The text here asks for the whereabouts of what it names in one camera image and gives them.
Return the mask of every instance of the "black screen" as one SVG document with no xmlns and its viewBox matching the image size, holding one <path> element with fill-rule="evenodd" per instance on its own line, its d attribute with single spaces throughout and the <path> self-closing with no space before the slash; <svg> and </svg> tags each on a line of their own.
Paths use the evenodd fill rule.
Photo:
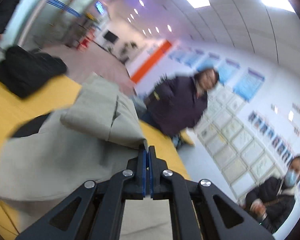
<svg viewBox="0 0 300 240">
<path fill-rule="evenodd" d="M 115 34 L 113 34 L 113 33 L 110 32 L 110 31 L 108 31 L 106 34 L 104 34 L 103 37 L 104 37 L 107 41 L 109 41 L 109 42 L 111 42 L 111 43 L 115 43 L 116 40 L 118 39 L 118 36 L 115 35 Z"/>
</svg>

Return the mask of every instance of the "yellow table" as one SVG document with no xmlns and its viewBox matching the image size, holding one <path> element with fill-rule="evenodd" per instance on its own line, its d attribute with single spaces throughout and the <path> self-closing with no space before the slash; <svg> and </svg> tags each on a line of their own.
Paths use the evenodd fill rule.
<svg viewBox="0 0 300 240">
<path fill-rule="evenodd" d="M 54 109 L 73 104 L 81 86 L 66 76 L 51 79 L 43 88 L 22 100 L 10 93 L 0 83 L 0 147 L 9 134 L 23 122 Z M 140 122 L 148 141 L 154 145 L 158 158 L 164 159 L 169 169 L 189 179 L 189 175 L 170 138 L 146 123 Z M 18 211 L 0 200 L 0 234 L 5 240 L 13 240 L 18 232 Z"/>
</svg>

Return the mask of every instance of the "pink tiled floor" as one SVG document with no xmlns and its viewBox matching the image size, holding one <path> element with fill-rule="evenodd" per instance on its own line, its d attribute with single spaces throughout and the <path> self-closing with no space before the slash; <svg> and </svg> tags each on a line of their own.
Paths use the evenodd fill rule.
<svg viewBox="0 0 300 240">
<path fill-rule="evenodd" d="M 60 57 L 68 66 L 67 76 L 81 84 L 92 73 L 119 85 L 120 91 L 126 95 L 133 94 L 134 83 L 130 80 L 125 66 L 114 56 L 94 43 L 82 52 L 64 45 L 42 50 L 52 56 Z"/>
</svg>

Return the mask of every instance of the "triangular cutout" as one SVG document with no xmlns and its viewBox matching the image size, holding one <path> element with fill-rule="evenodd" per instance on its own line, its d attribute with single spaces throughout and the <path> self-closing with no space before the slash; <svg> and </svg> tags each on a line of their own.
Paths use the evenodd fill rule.
<svg viewBox="0 0 300 240">
<path fill-rule="evenodd" d="M 67 231 L 72 221 L 72 218 L 79 207 L 80 202 L 81 202 L 81 198 L 77 197 L 74 201 L 72 201 L 69 205 L 67 205 L 62 211 L 60 211 L 56 216 L 54 216 L 50 220 L 49 224 L 56 228 L 59 228 L 62 231 Z"/>
<path fill-rule="evenodd" d="M 243 218 L 235 210 L 233 210 L 221 197 L 219 197 L 218 195 L 214 195 L 213 200 L 217 205 L 226 228 L 232 228 L 243 222 Z"/>
</svg>

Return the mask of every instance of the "blue surgical mask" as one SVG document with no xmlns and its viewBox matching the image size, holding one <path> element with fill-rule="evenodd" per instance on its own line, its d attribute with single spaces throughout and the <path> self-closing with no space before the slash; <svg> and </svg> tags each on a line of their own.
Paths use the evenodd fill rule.
<svg viewBox="0 0 300 240">
<path fill-rule="evenodd" d="M 288 170 L 284 177 L 284 183 L 287 187 L 293 187 L 297 182 L 298 176 L 293 170 Z"/>
</svg>

